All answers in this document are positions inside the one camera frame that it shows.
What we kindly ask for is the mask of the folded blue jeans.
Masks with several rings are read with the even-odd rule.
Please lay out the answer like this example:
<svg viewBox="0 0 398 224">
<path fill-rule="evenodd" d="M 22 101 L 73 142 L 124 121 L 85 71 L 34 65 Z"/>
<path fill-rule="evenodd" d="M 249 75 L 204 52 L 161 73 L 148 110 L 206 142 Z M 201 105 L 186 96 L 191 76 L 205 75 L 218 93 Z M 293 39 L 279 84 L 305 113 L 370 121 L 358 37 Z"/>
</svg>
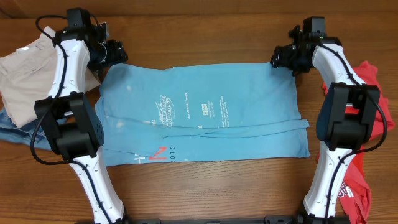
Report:
<svg viewBox="0 0 398 224">
<path fill-rule="evenodd" d="M 37 126 L 37 120 L 18 128 L 12 123 L 6 110 L 1 110 L 1 140 L 30 146 L 33 132 Z M 42 128 L 39 128 L 35 136 L 35 147 L 51 151 L 51 147 Z"/>
</svg>

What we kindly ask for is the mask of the beige folded trousers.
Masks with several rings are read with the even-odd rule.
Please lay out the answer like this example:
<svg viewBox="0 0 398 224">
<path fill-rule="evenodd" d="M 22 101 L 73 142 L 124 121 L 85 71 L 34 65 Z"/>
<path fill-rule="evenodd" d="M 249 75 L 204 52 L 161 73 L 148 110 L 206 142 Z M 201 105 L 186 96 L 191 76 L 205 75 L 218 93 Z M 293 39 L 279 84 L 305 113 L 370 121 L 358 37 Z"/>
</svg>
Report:
<svg viewBox="0 0 398 224">
<path fill-rule="evenodd" d="M 53 86 L 57 52 L 41 34 L 31 44 L 1 58 L 1 95 L 4 107 L 18 128 L 37 119 L 34 104 L 45 99 Z"/>
</svg>

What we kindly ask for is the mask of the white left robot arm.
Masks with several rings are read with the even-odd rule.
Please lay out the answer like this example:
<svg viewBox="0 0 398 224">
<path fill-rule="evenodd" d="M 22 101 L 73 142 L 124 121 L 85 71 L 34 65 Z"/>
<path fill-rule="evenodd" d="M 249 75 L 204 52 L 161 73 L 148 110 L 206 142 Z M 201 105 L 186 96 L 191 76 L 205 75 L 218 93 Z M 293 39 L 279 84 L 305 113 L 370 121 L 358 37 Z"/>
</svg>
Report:
<svg viewBox="0 0 398 224">
<path fill-rule="evenodd" d="M 94 223 L 131 223 L 103 160 L 104 129 L 85 95 L 88 70 L 102 73 L 128 60 L 120 41 L 109 39 L 106 23 L 86 9 L 67 10 L 67 26 L 50 38 L 57 53 L 55 78 L 34 110 L 51 150 L 77 174 Z"/>
</svg>

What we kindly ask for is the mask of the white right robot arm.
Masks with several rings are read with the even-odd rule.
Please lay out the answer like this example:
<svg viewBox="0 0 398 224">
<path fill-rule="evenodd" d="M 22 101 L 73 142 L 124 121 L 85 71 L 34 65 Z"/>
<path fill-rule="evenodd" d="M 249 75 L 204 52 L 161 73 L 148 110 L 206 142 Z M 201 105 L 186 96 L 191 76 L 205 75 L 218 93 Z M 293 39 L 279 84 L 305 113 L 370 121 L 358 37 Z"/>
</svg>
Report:
<svg viewBox="0 0 398 224">
<path fill-rule="evenodd" d="M 277 46 L 271 57 L 275 68 L 285 67 L 293 75 L 316 68 L 328 93 L 317 119 L 316 132 L 320 153 L 310 190 L 295 216 L 266 216 L 265 223 L 349 223 L 349 217 L 337 217 L 336 201 L 351 161 L 363 152 L 377 114 L 380 90 L 369 85 L 348 63 L 342 43 L 329 37 L 325 18 L 308 17 L 289 31 L 292 43 Z"/>
</svg>

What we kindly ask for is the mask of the light blue t-shirt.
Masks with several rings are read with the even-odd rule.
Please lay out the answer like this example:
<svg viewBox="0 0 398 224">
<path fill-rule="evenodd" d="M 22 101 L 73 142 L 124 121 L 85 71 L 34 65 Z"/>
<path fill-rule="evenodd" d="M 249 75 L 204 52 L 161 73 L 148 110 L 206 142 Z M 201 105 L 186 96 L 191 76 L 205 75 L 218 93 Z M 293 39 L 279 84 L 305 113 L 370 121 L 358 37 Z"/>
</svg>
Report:
<svg viewBox="0 0 398 224">
<path fill-rule="evenodd" d="M 295 79 L 269 63 L 118 64 L 100 94 L 107 166 L 310 155 Z"/>
</svg>

